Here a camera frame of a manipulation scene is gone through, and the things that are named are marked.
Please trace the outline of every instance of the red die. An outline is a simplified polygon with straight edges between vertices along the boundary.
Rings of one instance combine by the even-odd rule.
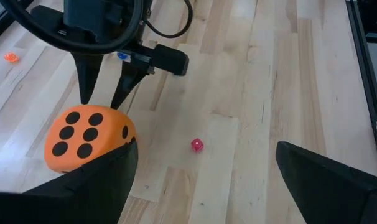
[[[191,142],[191,146],[192,146],[194,152],[201,152],[202,149],[203,149],[203,143],[199,139],[194,139]]]

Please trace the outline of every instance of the black dot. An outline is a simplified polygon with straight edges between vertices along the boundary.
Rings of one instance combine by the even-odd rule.
[[[128,127],[125,126],[124,129],[122,130],[122,138],[126,139],[126,137],[128,136]]]
[[[90,116],[90,118],[89,118],[89,124],[92,125],[92,126],[97,126],[97,125],[101,124],[102,121],[103,121],[103,115],[101,115],[99,113],[95,113],[94,115]]]
[[[91,144],[86,143],[86,144],[81,145],[78,148],[77,155],[78,155],[79,158],[84,159],[84,158],[87,158],[87,157],[90,156],[92,150],[93,150],[93,148],[92,148]]]
[[[62,156],[68,149],[68,144],[66,142],[59,142],[54,145],[52,153],[53,156]]]
[[[81,115],[78,113],[78,112],[71,112],[66,118],[65,118],[65,122],[67,122],[67,124],[75,124],[76,122],[79,121],[79,118],[81,117]]]
[[[85,141],[93,141],[97,138],[99,132],[96,128],[89,128],[83,133],[83,140]]]
[[[67,126],[60,131],[60,139],[67,140],[74,135],[74,128]]]

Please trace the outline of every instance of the wooden floor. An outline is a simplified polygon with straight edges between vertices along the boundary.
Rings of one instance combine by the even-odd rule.
[[[192,2],[187,35],[145,33],[147,45],[188,54],[187,75],[157,70],[120,108],[135,122],[140,152],[120,223],[304,223],[276,165],[278,141],[377,175],[344,0]],[[183,0],[154,1],[163,32],[186,17]],[[6,63],[8,51],[21,62]],[[91,104],[111,103],[120,63],[105,57]],[[0,190],[58,176],[44,162],[44,138],[79,103],[72,57],[13,24],[0,38]],[[195,138],[205,142],[201,154],[190,150]]]

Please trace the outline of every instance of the black cable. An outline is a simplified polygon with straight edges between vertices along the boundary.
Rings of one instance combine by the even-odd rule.
[[[0,3],[17,22],[38,38],[56,48],[79,54],[109,54],[128,44],[140,25],[143,11],[143,0],[134,0],[132,19],[121,36],[107,44],[84,44],[46,31],[16,0],[0,0]]]
[[[161,32],[159,32],[147,19],[144,20],[144,23],[149,26],[149,28],[155,32],[156,34],[160,35],[161,37],[166,37],[166,38],[176,38],[176,37],[180,37],[181,35],[185,34],[188,29],[190,28],[191,26],[191,23],[193,22],[193,6],[191,5],[191,2],[190,0],[184,0],[184,2],[186,3],[187,5],[187,8],[188,8],[188,18],[187,18],[187,23],[186,25],[184,26],[184,28],[176,33],[176,34],[173,34],[173,35],[167,35],[167,34],[163,34]]]

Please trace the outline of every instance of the blue object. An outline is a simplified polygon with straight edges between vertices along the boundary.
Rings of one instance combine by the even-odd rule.
[[[117,52],[116,55],[118,55],[119,59],[121,59],[121,60],[125,60],[125,59],[128,58],[128,55],[121,53],[121,52]]]

